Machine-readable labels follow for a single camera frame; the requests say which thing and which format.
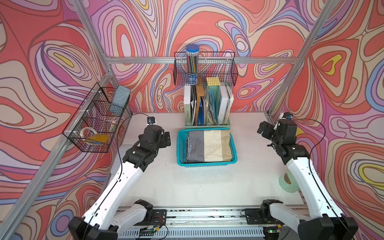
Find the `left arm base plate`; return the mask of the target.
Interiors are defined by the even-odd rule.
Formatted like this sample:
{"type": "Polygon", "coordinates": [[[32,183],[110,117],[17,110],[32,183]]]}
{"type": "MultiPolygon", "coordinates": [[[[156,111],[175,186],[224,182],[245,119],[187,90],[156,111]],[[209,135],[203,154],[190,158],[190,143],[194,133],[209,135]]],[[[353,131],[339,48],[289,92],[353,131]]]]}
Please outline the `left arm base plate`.
{"type": "Polygon", "coordinates": [[[165,224],[167,218],[166,209],[148,210],[143,221],[135,224],[136,226],[149,226],[153,224],[165,224]]]}

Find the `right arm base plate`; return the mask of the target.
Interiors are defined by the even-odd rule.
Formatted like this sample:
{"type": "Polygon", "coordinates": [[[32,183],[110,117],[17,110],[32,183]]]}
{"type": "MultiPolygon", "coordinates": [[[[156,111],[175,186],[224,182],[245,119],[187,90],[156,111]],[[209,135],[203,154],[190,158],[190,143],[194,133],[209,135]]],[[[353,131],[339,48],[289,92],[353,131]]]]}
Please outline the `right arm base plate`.
{"type": "Polygon", "coordinates": [[[240,214],[246,219],[248,225],[284,225],[284,223],[274,218],[263,217],[261,209],[243,209],[240,211],[240,214]]]}

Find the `teal plastic basket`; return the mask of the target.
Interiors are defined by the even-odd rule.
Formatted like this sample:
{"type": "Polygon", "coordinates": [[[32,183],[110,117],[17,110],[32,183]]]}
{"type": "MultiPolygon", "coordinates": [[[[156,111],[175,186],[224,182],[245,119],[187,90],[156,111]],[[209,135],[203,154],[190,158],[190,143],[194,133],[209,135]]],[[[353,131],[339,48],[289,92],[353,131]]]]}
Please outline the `teal plastic basket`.
{"type": "Polygon", "coordinates": [[[181,167],[227,166],[238,161],[231,131],[226,128],[185,129],[177,136],[181,167]]]}

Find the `beige grey cloth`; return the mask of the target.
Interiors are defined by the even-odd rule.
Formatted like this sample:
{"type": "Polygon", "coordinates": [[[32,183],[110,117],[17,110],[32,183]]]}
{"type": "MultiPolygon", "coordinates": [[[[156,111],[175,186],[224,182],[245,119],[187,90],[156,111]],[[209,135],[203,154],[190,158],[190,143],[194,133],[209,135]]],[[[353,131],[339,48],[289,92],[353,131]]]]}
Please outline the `beige grey cloth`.
{"type": "Polygon", "coordinates": [[[232,159],[229,130],[199,130],[189,133],[186,164],[221,163],[232,159]]]}

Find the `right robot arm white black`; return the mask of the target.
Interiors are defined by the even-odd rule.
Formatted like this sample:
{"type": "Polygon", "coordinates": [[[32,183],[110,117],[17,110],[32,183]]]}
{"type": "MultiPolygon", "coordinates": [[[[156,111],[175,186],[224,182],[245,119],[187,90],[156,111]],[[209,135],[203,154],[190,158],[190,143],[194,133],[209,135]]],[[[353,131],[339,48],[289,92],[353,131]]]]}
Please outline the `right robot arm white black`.
{"type": "Polygon", "coordinates": [[[358,224],[337,206],[316,173],[307,149],[296,143],[296,123],[287,118],[279,119],[275,126],[264,121],[257,132],[271,141],[271,147],[297,181],[309,210],[306,217],[281,201],[264,200],[261,219],[266,223],[271,220],[282,222],[301,240],[353,240],[358,224]]]}

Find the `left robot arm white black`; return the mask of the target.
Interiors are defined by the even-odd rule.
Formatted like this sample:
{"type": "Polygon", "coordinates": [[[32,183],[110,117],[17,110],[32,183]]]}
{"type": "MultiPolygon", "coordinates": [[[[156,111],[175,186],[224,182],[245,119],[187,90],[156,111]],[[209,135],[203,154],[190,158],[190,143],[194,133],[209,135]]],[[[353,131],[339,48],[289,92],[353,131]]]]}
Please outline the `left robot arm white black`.
{"type": "Polygon", "coordinates": [[[138,200],[123,213],[117,210],[136,180],[171,145],[170,133],[158,125],[147,125],[136,143],[121,158],[121,165],[98,200],[83,214],[70,220],[68,229],[75,240],[116,240],[125,230],[144,221],[153,205],[138,200]]]}

